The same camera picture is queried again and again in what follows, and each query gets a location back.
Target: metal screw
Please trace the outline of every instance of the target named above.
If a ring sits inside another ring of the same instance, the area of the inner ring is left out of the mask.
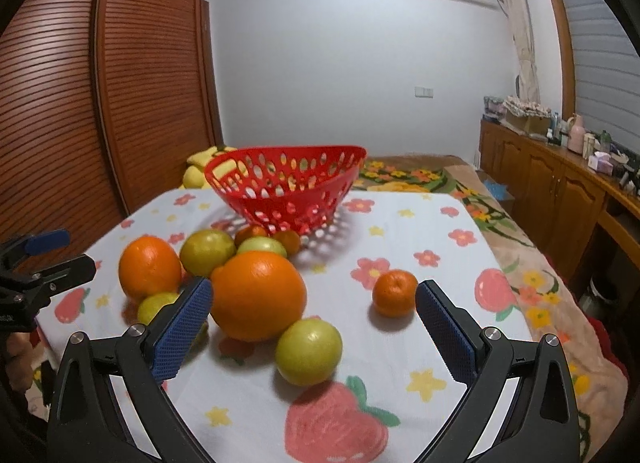
[[[139,337],[145,332],[144,324],[133,324],[129,329],[127,329],[127,335],[132,337]]]
[[[558,337],[551,334],[545,335],[545,340],[547,344],[553,347],[556,347],[560,343],[560,340],[558,339]]]
[[[69,340],[71,341],[72,344],[79,344],[84,340],[84,333],[78,331],[72,334]]]
[[[489,340],[498,340],[502,337],[502,333],[498,328],[487,328],[484,330],[484,336],[486,336]]]

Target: wooden wardrobe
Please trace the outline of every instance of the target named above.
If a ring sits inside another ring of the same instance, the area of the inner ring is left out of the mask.
[[[203,0],[27,0],[0,36],[0,242],[82,252],[222,144]],[[50,258],[59,258],[60,253]]]

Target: red plastic basket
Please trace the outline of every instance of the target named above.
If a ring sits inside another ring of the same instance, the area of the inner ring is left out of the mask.
[[[215,157],[204,174],[250,223],[303,235],[333,218],[366,156],[352,145],[245,148]]]

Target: floral blanket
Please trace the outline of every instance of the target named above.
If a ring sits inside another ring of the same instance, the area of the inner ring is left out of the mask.
[[[580,417],[580,455],[588,461],[623,414],[627,381],[602,354],[593,327],[545,256],[493,199],[475,169],[455,157],[369,158],[354,189],[439,192],[461,201],[474,218],[511,291],[476,295],[496,323],[514,311],[524,314],[534,340],[556,334],[574,382]]]

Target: orange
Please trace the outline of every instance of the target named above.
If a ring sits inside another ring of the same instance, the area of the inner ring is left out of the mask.
[[[240,245],[245,242],[245,240],[250,237],[266,237],[267,231],[262,228],[259,224],[251,224],[251,226],[246,226],[241,230],[238,230],[236,234],[236,239],[234,239],[234,243],[236,244],[236,248],[240,248]]]
[[[380,315],[397,318],[415,309],[418,280],[408,271],[393,269],[380,275],[373,287],[373,307]]]
[[[273,234],[273,239],[282,243],[284,249],[287,250],[287,255],[296,255],[300,251],[300,236],[293,230],[283,230]]]
[[[122,290],[133,302],[178,291],[182,265],[177,253],[159,237],[139,237],[122,252],[118,265]]]
[[[298,270],[273,252],[250,251],[212,273],[211,316],[228,337],[261,342],[302,318],[306,287]]]

